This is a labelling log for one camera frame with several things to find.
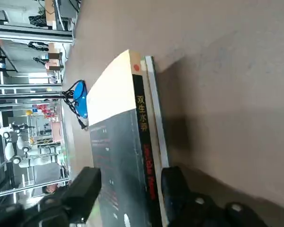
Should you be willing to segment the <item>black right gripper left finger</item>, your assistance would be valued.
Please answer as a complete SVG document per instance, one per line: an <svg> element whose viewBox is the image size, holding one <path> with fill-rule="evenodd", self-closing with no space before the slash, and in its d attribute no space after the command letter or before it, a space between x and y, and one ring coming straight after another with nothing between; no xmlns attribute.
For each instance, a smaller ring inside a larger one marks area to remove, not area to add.
<svg viewBox="0 0 284 227"><path fill-rule="evenodd" d="M85 224L101 190L99 168L84 167L71 185L43 197L36 205L0 206L0 227L69 227Z"/></svg>

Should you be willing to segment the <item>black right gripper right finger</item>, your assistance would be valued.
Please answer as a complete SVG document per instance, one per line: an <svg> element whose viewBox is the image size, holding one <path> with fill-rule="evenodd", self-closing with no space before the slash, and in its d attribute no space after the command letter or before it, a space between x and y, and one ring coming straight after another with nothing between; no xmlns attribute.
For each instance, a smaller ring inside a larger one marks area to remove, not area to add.
<svg viewBox="0 0 284 227"><path fill-rule="evenodd" d="M205 194L190 191L178 166L161 171L161 190L169 227L266 227L263 219L242 203L219 207Z"/></svg>

